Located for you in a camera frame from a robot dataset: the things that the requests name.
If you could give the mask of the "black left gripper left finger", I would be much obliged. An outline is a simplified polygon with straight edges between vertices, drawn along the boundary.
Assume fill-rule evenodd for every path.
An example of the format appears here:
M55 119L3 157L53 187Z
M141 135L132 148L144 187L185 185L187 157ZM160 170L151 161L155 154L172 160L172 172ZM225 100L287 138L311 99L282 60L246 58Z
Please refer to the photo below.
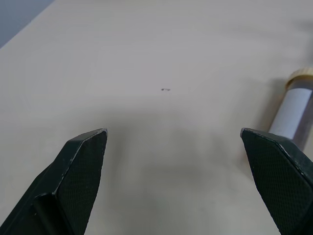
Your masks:
M66 142L0 227L2 235L83 235L97 197L107 130Z

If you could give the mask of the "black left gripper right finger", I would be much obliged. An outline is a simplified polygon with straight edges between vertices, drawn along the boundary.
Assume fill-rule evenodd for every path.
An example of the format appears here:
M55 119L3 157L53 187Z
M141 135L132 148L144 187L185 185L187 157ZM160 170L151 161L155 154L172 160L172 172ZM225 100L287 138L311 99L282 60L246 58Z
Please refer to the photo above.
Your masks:
M313 163L292 141L241 130L259 194L282 235L313 233Z

